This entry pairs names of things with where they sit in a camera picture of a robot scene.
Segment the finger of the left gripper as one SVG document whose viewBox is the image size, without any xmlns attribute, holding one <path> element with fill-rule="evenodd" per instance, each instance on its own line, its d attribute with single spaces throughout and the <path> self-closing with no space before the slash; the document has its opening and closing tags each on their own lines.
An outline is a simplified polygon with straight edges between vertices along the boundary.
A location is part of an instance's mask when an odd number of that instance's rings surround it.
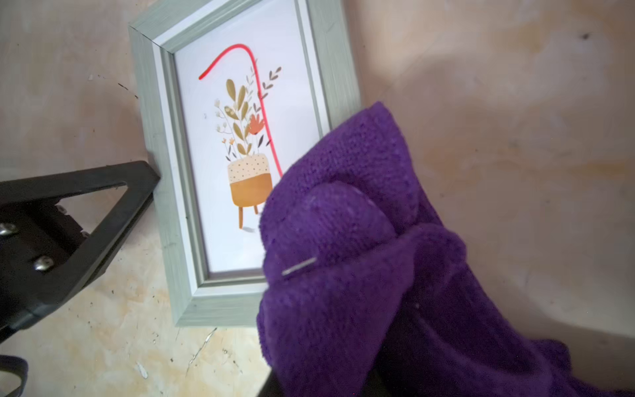
<svg viewBox="0 0 635 397">
<path fill-rule="evenodd" d="M 1 184 L 1 339 L 29 329 L 107 270 L 153 201 L 159 175 L 145 161 Z M 124 188 L 91 233 L 63 198 Z"/>
</svg>

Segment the green picture frame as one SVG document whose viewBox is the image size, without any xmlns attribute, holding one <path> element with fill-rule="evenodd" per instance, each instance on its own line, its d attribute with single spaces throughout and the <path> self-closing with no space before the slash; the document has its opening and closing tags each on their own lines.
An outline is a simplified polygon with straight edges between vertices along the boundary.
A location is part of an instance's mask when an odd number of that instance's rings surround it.
<svg viewBox="0 0 635 397">
<path fill-rule="evenodd" d="M 130 26 L 172 316 L 251 327 L 273 188 L 360 110 L 340 1 L 158 1 Z"/>
</svg>

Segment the purple cloth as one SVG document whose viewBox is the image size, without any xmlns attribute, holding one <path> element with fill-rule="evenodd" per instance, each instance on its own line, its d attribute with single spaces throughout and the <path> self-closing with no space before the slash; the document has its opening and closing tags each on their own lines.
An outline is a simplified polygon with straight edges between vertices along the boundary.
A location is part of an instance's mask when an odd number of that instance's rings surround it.
<svg viewBox="0 0 635 397">
<path fill-rule="evenodd" d="M 298 160 L 260 224 L 264 396 L 601 396 L 503 317 L 373 104 Z"/>
</svg>

